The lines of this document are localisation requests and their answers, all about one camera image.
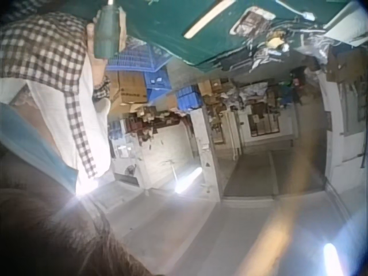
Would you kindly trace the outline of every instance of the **green power drill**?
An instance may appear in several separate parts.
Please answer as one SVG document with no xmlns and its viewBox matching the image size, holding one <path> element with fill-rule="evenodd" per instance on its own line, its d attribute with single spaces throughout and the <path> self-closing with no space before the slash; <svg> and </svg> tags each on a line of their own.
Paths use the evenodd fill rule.
<svg viewBox="0 0 368 276">
<path fill-rule="evenodd" d="M 114 0 L 108 0 L 100 12 L 94 29 L 94 56 L 110 59 L 119 52 L 120 12 Z"/>
</svg>

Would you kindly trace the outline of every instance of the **plaid shirt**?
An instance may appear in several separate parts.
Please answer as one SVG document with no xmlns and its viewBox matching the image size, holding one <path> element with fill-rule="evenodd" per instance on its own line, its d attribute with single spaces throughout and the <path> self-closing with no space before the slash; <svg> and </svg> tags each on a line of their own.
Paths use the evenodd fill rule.
<svg viewBox="0 0 368 276">
<path fill-rule="evenodd" d="M 7 15 L 8 20 L 27 16 L 46 0 L 23 1 L 27 9 Z M 97 174 L 79 104 L 79 78 L 87 53 L 86 22 L 63 13 L 33 15 L 2 26 L 1 78 L 39 82 L 64 93 L 70 129 L 78 154 L 90 178 Z M 96 87 L 93 100 L 109 97 L 109 81 Z"/>
</svg>

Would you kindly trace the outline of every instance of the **hair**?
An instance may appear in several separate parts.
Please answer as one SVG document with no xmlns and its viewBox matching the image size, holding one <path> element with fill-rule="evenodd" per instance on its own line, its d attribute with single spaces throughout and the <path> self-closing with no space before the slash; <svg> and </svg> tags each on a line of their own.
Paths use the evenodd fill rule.
<svg viewBox="0 0 368 276">
<path fill-rule="evenodd" d="M 95 223 L 95 234 L 87 235 L 88 231 L 71 227 L 65 219 L 56 220 L 48 204 L 22 187 L 1 179 L 0 262 L 4 275 L 152 275 L 116 240 L 102 211 L 102 226 Z"/>
</svg>

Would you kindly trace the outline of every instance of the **person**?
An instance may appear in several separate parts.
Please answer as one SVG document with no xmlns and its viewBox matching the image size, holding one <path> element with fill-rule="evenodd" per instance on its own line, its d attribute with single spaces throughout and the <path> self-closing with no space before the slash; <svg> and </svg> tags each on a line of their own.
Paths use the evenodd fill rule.
<svg viewBox="0 0 368 276">
<path fill-rule="evenodd" d="M 78 181 L 109 167 L 99 159 L 110 162 L 107 61 L 94 58 L 93 29 L 63 13 L 2 26 L 0 260 L 6 275 L 152 275 L 114 237 L 98 206 L 76 196 Z M 99 137 L 92 139 L 94 133 Z"/>
</svg>

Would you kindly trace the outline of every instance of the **power drill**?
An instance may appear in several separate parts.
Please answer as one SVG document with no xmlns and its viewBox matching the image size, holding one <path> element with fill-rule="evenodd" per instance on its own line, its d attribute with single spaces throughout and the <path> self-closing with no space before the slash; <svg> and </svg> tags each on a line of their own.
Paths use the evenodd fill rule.
<svg viewBox="0 0 368 276">
<path fill-rule="evenodd" d="M 119 52 L 120 12 L 114 0 L 101 10 L 94 30 L 94 56 L 110 59 Z"/>
</svg>

